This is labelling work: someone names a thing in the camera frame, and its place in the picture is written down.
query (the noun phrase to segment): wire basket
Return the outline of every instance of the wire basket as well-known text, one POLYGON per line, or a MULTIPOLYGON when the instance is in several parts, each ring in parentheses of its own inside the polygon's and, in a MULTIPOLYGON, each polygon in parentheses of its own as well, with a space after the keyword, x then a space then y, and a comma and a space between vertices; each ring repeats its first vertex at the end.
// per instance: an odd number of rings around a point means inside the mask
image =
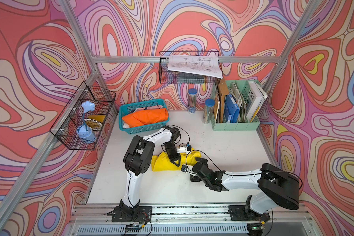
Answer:
POLYGON ((182 83, 191 83, 191 84, 218 84, 220 78, 212 76, 203 76, 192 73, 178 72, 178 71, 169 71, 168 63, 170 55, 194 55, 194 56, 212 56, 212 53, 218 57, 219 61, 219 52, 218 51, 160 51, 160 64, 159 64, 159 81, 160 84, 182 84, 182 83))
POLYGON ((101 135, 106 118, 108 117, 108 114, 114 104, 114 100, 114 92, 99 86, 87 86, 66 117, 66 120, 57 129, 57 132, 53 133, 51 131, 54 129, 50 129, 50 132, 70 150, 94 150, 101 135), (84 114, 84 109, 81 104, 85 101, 90 101, 95 104, 95 110, 88 111, 84 116, 86 124, 92 129, 92 132, 96 137, 95 141, 82 139, 76 133, 77 128, 83 125, 82 116, 84 114), (92 116, 98 116, 102 122, 88 118, 92 116))

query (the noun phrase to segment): colorful backdrop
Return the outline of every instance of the colorful backdrop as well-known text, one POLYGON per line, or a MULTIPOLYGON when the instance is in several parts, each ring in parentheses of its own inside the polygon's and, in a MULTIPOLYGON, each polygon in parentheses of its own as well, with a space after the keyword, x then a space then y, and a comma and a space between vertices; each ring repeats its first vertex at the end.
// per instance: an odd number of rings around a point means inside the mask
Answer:
POLYGON ((354 235, 354 1, 324 0, 260 115, 324 235, 354 235))
MULTIPOLYGON (((90 74, 57 1, 0 1, 0 202, 90 74)), ((5 235, 60 235, 83 200, 113 117, 95 151, 55 145, 5 235)))
MULTIPOLYGON (((280 55, 306 1, 70 1, 95 55, 217 49, 280 55)), ((158 64, 99 64, 116 105, 164 98, 182 110, 186 85, 160 85, 158 64)), ((273 64, 223 64, 226 79, 262 83, 273 64)), ((57 0, 0 0, 0 201, 89 68, 57 0)), ((196 86, 202 103, 210 86, 196 86)), ((325 235, 354 235, 354 1, 323 0, 260 115, 300 199, 325 235)), ((110 122, 105 125, 108 134, 110 122)), ((57 144, 5 226, 7 235, 60 235, 101 152, 57 144)))
MULTIPOLYGON (((211 50, 226 56, 278 56, 306 1, 80 0, 74 2, 93 55, 149 56, 162 50, 211 50)), ((274 64, 222 64, 226 79, 267 79, 274 64)), ((187 85, 160 85, 158 64, 98 64, 116 105, 163 98, 171 110, 186 109, 187 85)), ((195 85, 198 108, 212 86, 195 85)))

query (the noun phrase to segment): white platform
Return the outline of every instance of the white platform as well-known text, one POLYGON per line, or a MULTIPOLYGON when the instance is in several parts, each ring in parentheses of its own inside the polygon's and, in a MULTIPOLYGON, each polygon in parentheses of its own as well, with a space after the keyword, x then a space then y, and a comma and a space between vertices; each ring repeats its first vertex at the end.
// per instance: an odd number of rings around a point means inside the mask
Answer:
MULTIPOLYGON (((185 111, 169 112, 167 125, 177 125, 190 135, 190 144, 210 156, 221 170, 249 171, 269 163, 264 147, 256 131, 212 131, 211 124, 201 121, 202 112, 188 114, 185 111)), ((88 204, 118 204, 126 188, 126 170, 123 156, 135 135, 146 136, 156 132, 148 131, 128 135, 119 130, 118 119, 115 122, 108 146, 97 173, 88 204)), ((180 143, 187 142, 188 136, 183 130, 180 143)), ((161 147, 155 147, 159 154, 161 147)), ((209 161, 208 167, 217 169, 209 161)), ((140 189, 142 204, 157 203, 230 203, 245 202, 247 196, 255 195, 259 190, 235 189, 215 192, 202 182, 190 182, 189 174, 181 171, 153 172, 151 167, 144 174, 140 189)))

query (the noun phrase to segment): blue folder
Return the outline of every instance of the blue folder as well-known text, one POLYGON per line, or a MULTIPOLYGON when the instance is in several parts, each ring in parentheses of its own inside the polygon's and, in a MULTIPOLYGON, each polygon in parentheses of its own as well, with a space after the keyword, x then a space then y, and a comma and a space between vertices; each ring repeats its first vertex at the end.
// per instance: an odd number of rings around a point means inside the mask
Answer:
POLYGON ((228 107, 224 106, 224 119, 225 123, 230 123, 232 120, 232 114, 228 112, 228 107))
POLYGON ((228 94, 225 98, 225 108, 228 109, 228 113, 231 115, 231 123, 237 123, 240 108, 237 106, 236 101, 231 94, 228 94))

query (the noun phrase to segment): black mounting plate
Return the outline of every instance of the black mounting plate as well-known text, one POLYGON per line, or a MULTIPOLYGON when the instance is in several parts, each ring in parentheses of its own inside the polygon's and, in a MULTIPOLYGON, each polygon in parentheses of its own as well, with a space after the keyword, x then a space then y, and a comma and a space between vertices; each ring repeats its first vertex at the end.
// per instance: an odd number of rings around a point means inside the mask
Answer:
POLYGON ((228 206, 228 211, 232 221, 261 220, 267 222, 270 220, 269 213, 258 215, 256 217, 247 214, 245 212, 245 205, 230 205, 228 206))
POLYGON ((139 206, 138 207, 139 214, 134 219, 129 219, 121 210, 119 206, 116 206, 111 212, 113 214, 111 218, 111 222, 146 222, 148 221, 146 216, 142 213, 146 213, 147 217, 149 220, 151 220, 152 217, 152 206, 139 206))

